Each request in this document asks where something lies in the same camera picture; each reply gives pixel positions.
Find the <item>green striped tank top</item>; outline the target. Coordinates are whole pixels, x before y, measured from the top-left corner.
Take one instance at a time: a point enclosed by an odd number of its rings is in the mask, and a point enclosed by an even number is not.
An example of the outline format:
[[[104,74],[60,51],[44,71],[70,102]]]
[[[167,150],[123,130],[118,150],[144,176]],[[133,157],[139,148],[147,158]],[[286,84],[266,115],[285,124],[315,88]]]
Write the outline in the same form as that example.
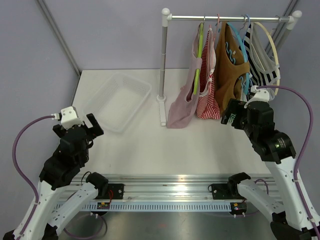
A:
[[[241,100],[242,102],[247,102],[247,101],[248,101],[247,95],[245,94],[245,90],[244,90],[243,88],[241,89],[240,100]]]

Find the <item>red striped tank top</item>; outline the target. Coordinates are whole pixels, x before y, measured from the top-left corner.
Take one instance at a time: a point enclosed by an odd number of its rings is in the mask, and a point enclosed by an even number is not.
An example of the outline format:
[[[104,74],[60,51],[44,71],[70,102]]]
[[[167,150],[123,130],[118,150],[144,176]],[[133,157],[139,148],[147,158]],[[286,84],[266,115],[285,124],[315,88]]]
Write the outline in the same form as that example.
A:
[[[202,64],[199,75],[199,97],[196,116],[200,119],[220,119],[220,107],[215,99],[215,33],[209,25],[206,40],[201,54]]]

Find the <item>brown tank top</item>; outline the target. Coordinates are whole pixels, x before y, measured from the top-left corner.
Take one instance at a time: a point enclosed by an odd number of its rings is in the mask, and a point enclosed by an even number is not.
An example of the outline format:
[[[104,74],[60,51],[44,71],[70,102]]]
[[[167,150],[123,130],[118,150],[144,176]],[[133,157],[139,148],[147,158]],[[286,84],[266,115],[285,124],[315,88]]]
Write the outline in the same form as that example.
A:
[[[236,64],[233,65],[226,53],[225,42],[229,42],[233,51]],[[241,99],[242,85],[240,76],[245,77],[245,73],[250,70],[249,63],[244,63],[243,55],[239,47],[236,34],[227,25],[227,21],[221,24],[219,39],[215,49],[216,65],[214,70],[215,99],[220,112],[223,113],[230,99]]]

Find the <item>pink tank top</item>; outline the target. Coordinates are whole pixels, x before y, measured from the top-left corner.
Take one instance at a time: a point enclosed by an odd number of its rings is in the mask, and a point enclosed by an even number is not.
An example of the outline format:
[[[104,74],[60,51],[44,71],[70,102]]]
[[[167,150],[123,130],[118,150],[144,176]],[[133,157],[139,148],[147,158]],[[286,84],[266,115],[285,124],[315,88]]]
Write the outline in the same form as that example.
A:
[[[170,106],[166,124],[168,129],[182,129],[187,127],[196,112],[200,90],[197,89],[196,92],[194,92],[194,88],[196,71],[200,70],[202,66],[202,58],[197,57],[197,55],[198,46],[201,42],[200,31],[203,27],[204,25],[200,23],[192,43],[190,65],[185,85]]]

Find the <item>pink hanger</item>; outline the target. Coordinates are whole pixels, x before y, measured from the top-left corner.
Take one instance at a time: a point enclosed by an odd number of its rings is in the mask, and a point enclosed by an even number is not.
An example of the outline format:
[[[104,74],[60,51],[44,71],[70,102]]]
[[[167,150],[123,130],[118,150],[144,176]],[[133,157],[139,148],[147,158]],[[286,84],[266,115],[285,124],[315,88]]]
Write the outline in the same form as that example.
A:
[[[213,75],[216,66],[215,40],[220,24],[220,14],[217,14],[217,23],[215,29],[209,25],[208,29],[208,50],[207,50],[207,73],[209,76]]]

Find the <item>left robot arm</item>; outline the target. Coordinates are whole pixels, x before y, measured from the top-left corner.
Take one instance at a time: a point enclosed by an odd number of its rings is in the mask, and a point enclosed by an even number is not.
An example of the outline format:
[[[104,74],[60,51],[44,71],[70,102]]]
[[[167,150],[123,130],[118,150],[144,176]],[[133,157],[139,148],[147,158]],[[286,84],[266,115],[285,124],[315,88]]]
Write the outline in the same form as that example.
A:
[[[87,177],[80,190],[59,210],[54,211],[60,195],[89,161],[89,149],[93,146],[94,139],[104,134],[92,113],[87,114],[86,117],[91,127],[80,120],[76,113],[67,111],[37,118],[20,130],[12,146],[12,161],[18,174],[31,187],[34,199],[18,227],[5,233],[3,239],[57,240],[66,225],[87,202],[95,198],[103,199],[108,194],[108,179],[93,172]],[[60,141],[52,156],[45,161],[38,185],[34,185],[18,165],[17,145],[22,134],[29,127],[49,118],[60,121],[52,128]]]

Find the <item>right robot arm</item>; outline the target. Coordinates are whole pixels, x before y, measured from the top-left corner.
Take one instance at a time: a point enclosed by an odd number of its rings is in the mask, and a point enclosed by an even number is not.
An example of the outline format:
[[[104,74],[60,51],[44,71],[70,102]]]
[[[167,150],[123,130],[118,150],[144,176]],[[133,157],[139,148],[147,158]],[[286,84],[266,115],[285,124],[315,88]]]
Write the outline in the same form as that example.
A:
[[[320,216],[313,208],[304,184],[298,180],[296,152],[291,139],[275,129],[273,109],[264,101],[231,99],[221,123],[227,124],[231,115],[235,115],[232,127],[245,132],[253,150],[270,171],[282,202],[278,203],[261,190],[244,172],[229,177],[228,195],[251,202],[269,221],[278,240],[319,238]]]

